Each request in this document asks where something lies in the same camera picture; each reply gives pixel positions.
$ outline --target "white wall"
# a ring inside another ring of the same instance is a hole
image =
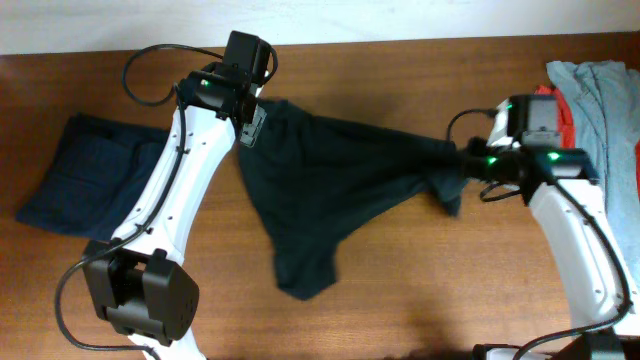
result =
[[[0,54],[640,29],[640,0],[0,0]]]

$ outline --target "light blue cloth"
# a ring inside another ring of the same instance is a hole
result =
[[[605,193],[607,218],[640,284],[640,200],[635,146],[640,141],[640,73],[624,63],[547,64],[576,127],[576,147],[591,157]]]

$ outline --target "wooden table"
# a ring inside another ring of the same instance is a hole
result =
[[[639,67],[639,34],[428,40],[277,48],[265,90],[319,115],[442,138],[449,119],[548,84],[545,63],[626,61]],[[13,220],[42,180],[66,120],[76,112],[168,127],[173,106],[145,108],[120,87],[131,52],[0,57],[0,358],[141,359],[87,353],[53,317],[58,277],[86,240]],[[210,59],[165,51],[131,69],[134,91],[165,95]],[[490,124],[465,118],[459,144]],[[523,344],[569,326],[549,247],[520,199],[483,204],[464,192],[459,218],[419,195],[373,219],[338,249],[339,282],[311,301],[275,286],[269,238],[240,179],[235,151],[215,174],[195,219],[186,270],[198,282],[194,330],[210,358],[372,359]],[[81,276],[64,294],[79,338],[120,344],[93,313]],[[550,348],[558,348],[562,342]]]

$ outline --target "green light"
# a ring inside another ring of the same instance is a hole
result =
[[[550,152],[550,153],[547,154],[547,157],[551,161],[556,161],[556,160],[560,159],[560,154],[558,154],[557,152]]]

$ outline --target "folded navy cloth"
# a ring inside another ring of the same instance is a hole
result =
[[[288,294],[309,299],[333,284],[338,243],[419,192],[458,213],[466,180],[452,142],[317,117],[286,101],[261,106],[267,118],[254,147],[239,147],[240,169]]]
[[[168,132],[78,114],[53,164],[16,220],[64,235],[109,241],[162,154]]]

